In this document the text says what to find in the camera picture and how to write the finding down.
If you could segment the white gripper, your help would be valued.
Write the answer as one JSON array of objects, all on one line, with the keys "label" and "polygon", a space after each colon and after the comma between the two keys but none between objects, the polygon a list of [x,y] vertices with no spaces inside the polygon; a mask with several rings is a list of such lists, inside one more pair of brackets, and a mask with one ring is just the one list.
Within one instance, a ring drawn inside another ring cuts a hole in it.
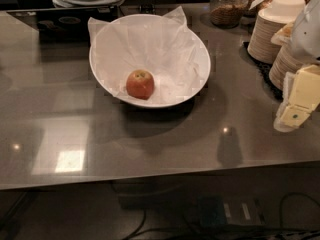
[{"label": "white gripper", "polygon": [[[320,0],[310,0],[295,23],[286,24],[271,38],[273,44],[280,46],[289,41],[295,58],[305,63],[320,63]],[[295,74],[287,72],[274,128],[279,132],[298,129],[319,104],[320,66],[307,65]]]}]

